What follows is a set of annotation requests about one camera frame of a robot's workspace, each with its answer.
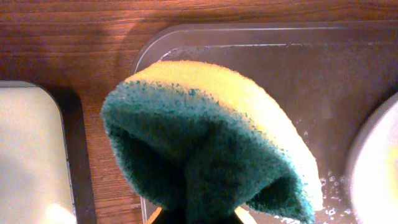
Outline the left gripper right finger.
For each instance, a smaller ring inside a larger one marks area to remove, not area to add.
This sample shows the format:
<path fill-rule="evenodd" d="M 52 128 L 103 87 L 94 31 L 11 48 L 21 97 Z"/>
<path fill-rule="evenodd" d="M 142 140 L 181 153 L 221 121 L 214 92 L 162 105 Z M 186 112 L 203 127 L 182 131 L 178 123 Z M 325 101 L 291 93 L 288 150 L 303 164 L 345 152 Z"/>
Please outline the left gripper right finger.
<path fill-rule="evenodd" d="M 237 213 L 222 217 L 214 222 L 214 224 L 244 224 L 244 222 L 238 217 Z"/>

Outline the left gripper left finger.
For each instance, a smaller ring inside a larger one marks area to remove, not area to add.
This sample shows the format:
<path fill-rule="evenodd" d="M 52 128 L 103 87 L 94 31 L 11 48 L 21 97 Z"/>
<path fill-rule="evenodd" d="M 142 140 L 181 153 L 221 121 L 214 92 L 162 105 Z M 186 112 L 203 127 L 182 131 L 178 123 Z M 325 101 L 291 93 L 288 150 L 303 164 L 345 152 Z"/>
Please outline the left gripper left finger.
<path fill-rule="evenodd" d="M 181 210 L 169 211 L 158 208 L 150 216 L 150 224 L 186 224 L 186 218 Z"/>

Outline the green yellow sponge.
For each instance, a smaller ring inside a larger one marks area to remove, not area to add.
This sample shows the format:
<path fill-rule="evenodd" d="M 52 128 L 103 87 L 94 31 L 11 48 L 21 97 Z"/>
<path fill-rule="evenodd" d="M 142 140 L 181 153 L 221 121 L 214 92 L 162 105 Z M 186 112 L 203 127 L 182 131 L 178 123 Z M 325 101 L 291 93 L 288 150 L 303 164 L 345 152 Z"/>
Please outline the green yellow sponge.
<path fill-rule="evenodd" d="M 156 62 L 121 82 L 102 109 L 134 190 L 187 223 L 217 223 L 242 204 L 313 223 L 317 162 L 279 104 L 219 65 Z"/>

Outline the grey plate yellow stain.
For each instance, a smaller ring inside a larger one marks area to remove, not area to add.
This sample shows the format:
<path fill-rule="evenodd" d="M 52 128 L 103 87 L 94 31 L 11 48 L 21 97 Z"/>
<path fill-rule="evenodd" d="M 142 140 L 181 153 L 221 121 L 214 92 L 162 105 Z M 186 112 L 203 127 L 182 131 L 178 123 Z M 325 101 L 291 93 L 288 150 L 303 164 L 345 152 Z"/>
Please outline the grey plate yellow stain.
<path fill-rule="evenodd" d="M 351 145 L 346 174 L 358 223 L 397 224 L 397 94 L 363 124 Z"/>

